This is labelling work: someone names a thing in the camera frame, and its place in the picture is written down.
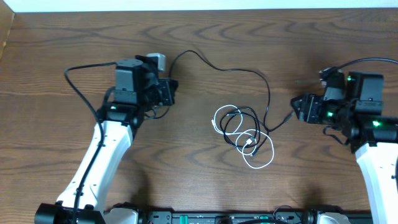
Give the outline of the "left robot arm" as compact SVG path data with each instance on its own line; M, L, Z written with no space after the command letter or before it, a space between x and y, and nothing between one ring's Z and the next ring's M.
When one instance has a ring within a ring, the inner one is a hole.
M116 205L105 209L106 196L119 163L132 146L137 130L149 111L175 103L178 82L160 78L165 55L151 53L112 62L115 84L95 110L96 120L88 150L66 189L53 204L41 203L35 223L145 223L146 216L136 208Z

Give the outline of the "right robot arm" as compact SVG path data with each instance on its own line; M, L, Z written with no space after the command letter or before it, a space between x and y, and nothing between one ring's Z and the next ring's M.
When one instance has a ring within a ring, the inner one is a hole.
M339 68L321 72L322 95L304 93L290 105L298 120L341 131L355 155L374 223L397 223L397 118L383 116L384 77Z

